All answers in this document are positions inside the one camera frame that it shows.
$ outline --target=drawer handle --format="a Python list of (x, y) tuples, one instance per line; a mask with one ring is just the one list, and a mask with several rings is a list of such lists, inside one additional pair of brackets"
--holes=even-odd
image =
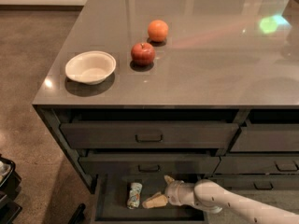
[(297, 163), (294, 162), (294, 161), (293, 161), (293, 164), (295, 165), (296, 169), (280, 169), (279, 166), (278, 166), (278, 164), (275, 163), (277, 169), (278, 169), (280, 172), (297, 172), (297, 171), (299, 170), (299, 167), (298, 167)]
[(253, 182), (253, 185), (254, 185), (254, 188), (257, 189), (257, 190), (273, 190), (273, 185), (271, 182), (269, 182), (270, 184), (270, 188), (258, 188), (255, 184), (255, 182)]
[(161, 167), (160, 167), (160, 165), (157, 165), (157, 168), (156, 168), (156, 169), (142, 169), (142, 168), (140, 167), (140, 165), (138, 165), (138, 171), (139, 171), (140, 173), (158, 173), (158, 172), (161, 171)]
[(157, 139), (142, 139), (142, 138), (139, 138), (138, 134), (137, 134), (137, 135), (135, 135), (135, 140), (138, 143), (162, 142), (163, 141), (163, 135), (160, 134), (159, 138), (157, 138)]

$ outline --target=bowl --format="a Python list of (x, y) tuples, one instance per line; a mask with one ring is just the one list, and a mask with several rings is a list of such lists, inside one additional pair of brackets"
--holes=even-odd
[(115, 70), (113, 56), (103, 51), (89, 51), (73, 57), (65, 66), (68, 78), (87, 85), (103, 82)]

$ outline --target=closed drawer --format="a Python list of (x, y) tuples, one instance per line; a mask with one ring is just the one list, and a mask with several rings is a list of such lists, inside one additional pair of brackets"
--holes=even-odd
[(78, 162), (86, 174), (212, 174), (220, 158), (196, 153), (90, 154)]
[(221, 157), (215, 174), (299, 174), (298, 157)]
[(215, 175), (209, 179), (226, 189), (299, 189), (299, 175)]
[[(195, 183), (194, 175), (177, 177)], [(142, 184), (140, 205), (134, 210), (126, 207), (130, 183)], [(95, 192), (96, 202), (91, 223), (105, 224), (207, 224), (206, 214), (190, 206), (172, 206), (144, 209), (142, 203), (156, 192), (164, 193), (163, 175), (105, 175), (99, 176)]]
[(97, 121), (67, 123), (72, 148), (226, 148), (236, 124), (197, 121)]
[(241, 127), (231, 152), (299, 151), (299, 124), (251, 124)]

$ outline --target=brown floor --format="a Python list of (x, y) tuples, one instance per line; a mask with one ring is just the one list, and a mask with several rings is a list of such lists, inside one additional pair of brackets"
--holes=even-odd
[[(90, 195), (31, 103), (78, 12), (0, 11), (0, 153), (17, 164), (22, 178), (15, 224), (67, 223), (80, 203), (91, 212)], [(299, 191), (239, 191), (299, 214)], [(245, 224), (223, 210), (210, 224)]]

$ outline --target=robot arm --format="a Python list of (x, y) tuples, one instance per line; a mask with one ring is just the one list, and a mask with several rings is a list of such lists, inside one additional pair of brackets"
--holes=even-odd
[(173, 205), (187, 204), (210, 213), (228, 208), (252, 224), (299, 224), (299, 216), (294, 213), (234, 194), (206, 179), (196, 184), (172, 181), (165, 196)]

